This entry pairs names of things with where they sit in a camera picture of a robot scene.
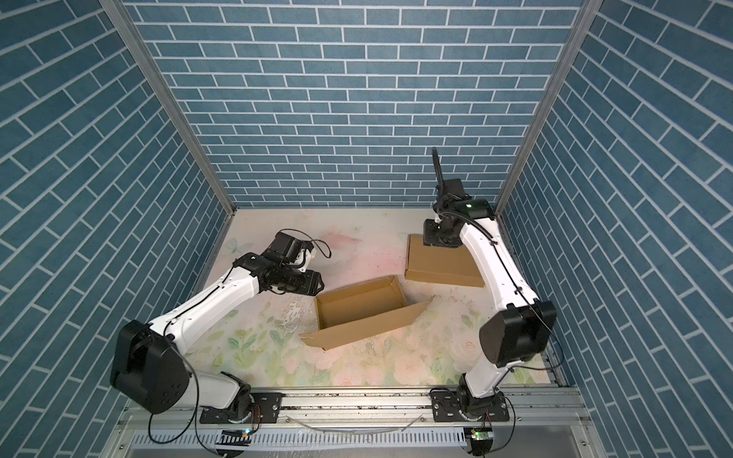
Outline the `cardboard box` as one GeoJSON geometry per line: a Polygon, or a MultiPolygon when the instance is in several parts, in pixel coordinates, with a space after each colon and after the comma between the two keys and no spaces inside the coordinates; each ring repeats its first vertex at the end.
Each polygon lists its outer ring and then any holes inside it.
{"type": "Polygon", "coordinates": [[[483,288],[485,282],[475,260],[465,246],[426,246],[423,236],[408,236],[405,278],[414,282],[483,288]]]}
{"type": "Polygon", "coordinates": [[[410,326],[430,304],[409,303],[395,276],[359,282],[319,294],[319,329],[300,338],[308,347],[342,347],[410,326]]]}

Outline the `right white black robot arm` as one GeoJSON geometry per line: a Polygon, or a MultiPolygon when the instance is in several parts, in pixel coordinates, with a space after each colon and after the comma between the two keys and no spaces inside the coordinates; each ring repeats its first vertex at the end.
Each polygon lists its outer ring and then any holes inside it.
{"type": "Polygon", "coordinates": [[[478,332],[483,355],[462,375],[456,393],[462,412],[478,417],[494,404],[503,379],[546,349],[557,309],[524,280],[484,198],[471,197],[460,179],[439,177],[436,191],[435,217],[424,223],[423,243],[467,248],[496,308],[478,332]]]}

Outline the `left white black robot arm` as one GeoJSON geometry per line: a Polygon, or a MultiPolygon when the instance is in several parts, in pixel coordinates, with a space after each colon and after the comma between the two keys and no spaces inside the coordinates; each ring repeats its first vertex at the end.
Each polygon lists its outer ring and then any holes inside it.
{"type": "Polygon", "coordinates": [[[196,374],[185,359],[205,332],[263,292],[314,297],[325,287],[309,269],[315,254],[330,258],[323,240],[300,230],[279,231],[261,254],[246,253],[213,284],[149,322],[133,320],[116,338],[110,384],[152,414],[174,406],[213,410],[225,423],[248,420],[251,387],[229,374],[196,374]]]}

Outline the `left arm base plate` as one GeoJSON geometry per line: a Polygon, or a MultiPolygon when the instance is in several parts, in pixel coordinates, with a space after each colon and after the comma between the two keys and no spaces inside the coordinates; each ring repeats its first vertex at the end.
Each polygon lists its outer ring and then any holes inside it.
{"type": "Polygon", "coordinates": [[[252,427],[275,424],[280,415],[283,398],[284,395],[280,392],[248,393],[223,410],[205,406],[200,414],[200,423],[252,427]]]}

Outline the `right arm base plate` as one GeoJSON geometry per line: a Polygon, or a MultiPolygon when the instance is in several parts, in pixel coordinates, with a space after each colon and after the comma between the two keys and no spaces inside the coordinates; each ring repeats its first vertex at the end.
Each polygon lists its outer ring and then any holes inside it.
{"type": "Polygon", "coordinates": [[[508,402],[501,391],[485,398],[475,398],[464,387],[456,390],[435,387],[429,391],[429,398],[436,423],[501,423],[510,420],[508,402]]]}

